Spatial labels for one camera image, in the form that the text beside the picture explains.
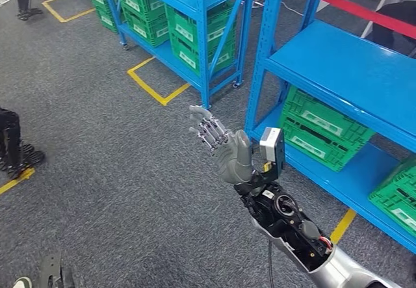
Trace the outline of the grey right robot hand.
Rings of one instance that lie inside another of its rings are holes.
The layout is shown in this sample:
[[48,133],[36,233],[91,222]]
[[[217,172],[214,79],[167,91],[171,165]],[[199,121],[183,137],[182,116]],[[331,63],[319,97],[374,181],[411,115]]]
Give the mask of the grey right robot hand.
[[251,143],[245,132],[233,132],[204,107],[190,105],[189,110],[196,123],[190,132],[208,148],[221,179],[233,185],[251,181],[254,172]]

